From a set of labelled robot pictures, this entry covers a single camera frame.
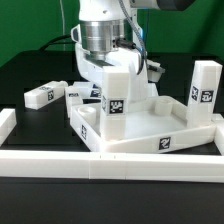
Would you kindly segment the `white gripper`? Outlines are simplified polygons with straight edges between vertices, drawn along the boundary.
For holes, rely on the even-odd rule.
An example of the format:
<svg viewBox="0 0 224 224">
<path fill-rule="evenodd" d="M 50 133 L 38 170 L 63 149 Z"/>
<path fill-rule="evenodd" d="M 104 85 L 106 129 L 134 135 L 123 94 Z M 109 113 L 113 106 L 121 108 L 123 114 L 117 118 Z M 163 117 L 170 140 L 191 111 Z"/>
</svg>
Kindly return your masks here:
<svg viewBox="0 0 224 224">
<path fill-rule="evenodd" d="M 125 67 L 129 69 L 130 84 L 128 100 L 130 102 L 141 101 L 152 96 L 149 82 L 158 82 L 161 74 L 165 72 L 160 64 L 146 60 L 142 71 L 140 68 L 140 53 L 137 50 L 118 48 L 109 53 L 91 53 L 82 48 L 80 43 L 75 44 L 76 62 L 80 75 L 103 88 L 104 67 L 116 68 Z"/>
</svg>

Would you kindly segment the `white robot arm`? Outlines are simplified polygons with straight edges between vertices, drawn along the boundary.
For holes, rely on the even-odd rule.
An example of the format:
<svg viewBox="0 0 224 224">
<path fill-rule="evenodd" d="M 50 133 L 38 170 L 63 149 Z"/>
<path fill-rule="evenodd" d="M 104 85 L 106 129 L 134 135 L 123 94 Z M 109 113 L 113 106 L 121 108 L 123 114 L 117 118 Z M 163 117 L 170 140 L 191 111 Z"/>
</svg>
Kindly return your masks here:
<svg viewBox="0 0 224 224">
<path fill-rule="evenodd" d="M 130 101 L 148 95 L 146 49 L 139 9 L 184 11 L 195 0 L 79 0 L 79 24 L 71 30 L 80 75 L 103 88 L 107 71 L 129 70 Z"/>
</svg>

